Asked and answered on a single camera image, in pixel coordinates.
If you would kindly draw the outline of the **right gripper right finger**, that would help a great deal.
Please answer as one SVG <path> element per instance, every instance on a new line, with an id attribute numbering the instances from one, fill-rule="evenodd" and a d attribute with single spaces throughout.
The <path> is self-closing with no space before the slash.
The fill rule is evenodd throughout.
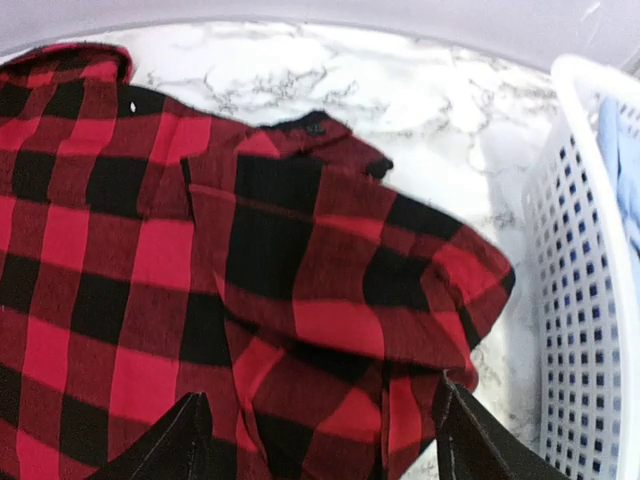
<path id="1" fill-rule="evenodd" d="M 433 403 L 441 479 L 563 479 L 462 385 L 442 375 Z"/>

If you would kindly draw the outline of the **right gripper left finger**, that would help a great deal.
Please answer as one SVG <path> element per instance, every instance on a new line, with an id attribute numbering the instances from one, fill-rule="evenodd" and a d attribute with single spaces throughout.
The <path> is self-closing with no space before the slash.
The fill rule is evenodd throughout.
<path id="1" fill-rule="evenodd" d="M 178 400 L 129 449 L 90 477 L 99 479 L 211 479 L 212 416 L 204 393 Z"/>

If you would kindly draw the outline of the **red black plaid shirt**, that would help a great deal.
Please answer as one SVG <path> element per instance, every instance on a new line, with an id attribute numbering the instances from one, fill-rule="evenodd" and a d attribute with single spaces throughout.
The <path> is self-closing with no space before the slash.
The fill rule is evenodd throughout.
<path id="1" fill-rule="evenodd" d="M 252 127 L 131 83 L 121 47 L 1 67 L 1 475 L 83 479 L 181 397 L 216 479 L 396 479 L 515 274 L 384 186 L 322 111 Z"/>

